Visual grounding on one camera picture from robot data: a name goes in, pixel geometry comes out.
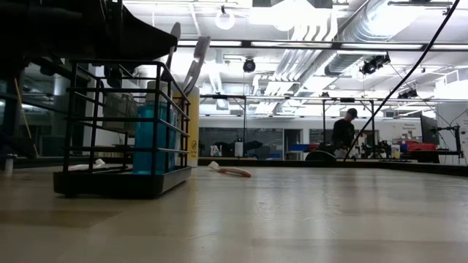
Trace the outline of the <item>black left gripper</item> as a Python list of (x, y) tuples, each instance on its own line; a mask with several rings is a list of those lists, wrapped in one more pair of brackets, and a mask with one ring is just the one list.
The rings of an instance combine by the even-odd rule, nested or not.
[(72, 3), (81, 14), (73, 58), (154, 60), (178, 44), (177, 37), (136, 18), (122, 1)]

